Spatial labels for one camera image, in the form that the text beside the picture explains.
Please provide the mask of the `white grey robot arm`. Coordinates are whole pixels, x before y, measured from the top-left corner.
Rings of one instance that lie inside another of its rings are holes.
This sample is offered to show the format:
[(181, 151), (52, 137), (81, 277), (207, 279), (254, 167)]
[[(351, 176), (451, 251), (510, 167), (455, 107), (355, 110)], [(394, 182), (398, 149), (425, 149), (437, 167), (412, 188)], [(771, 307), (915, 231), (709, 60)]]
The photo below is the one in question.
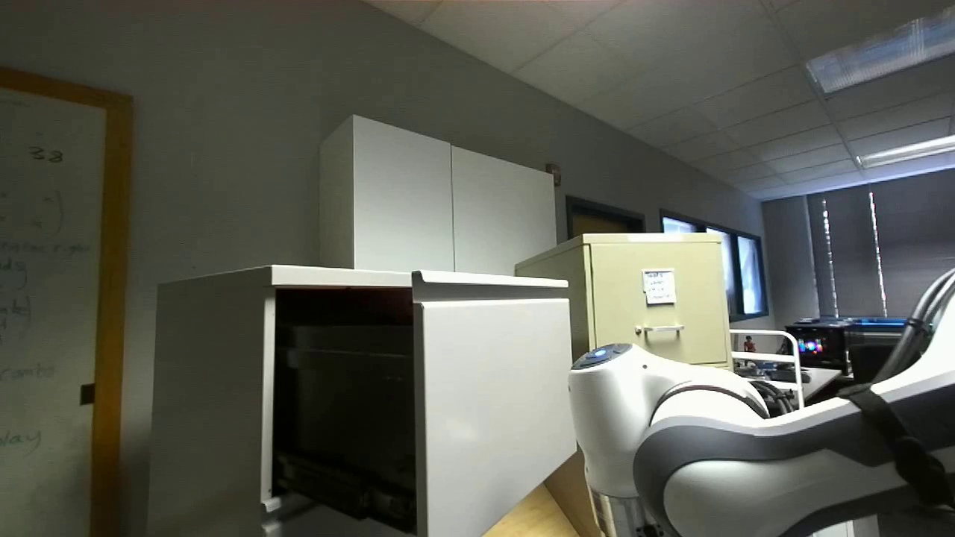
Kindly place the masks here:
[(955, 274), (936, 277), (883, 370), (774, 415), (731, 370), (607, 342), (570, 404), (606, 537), (813, 537), (874, 519), (955, 537)]

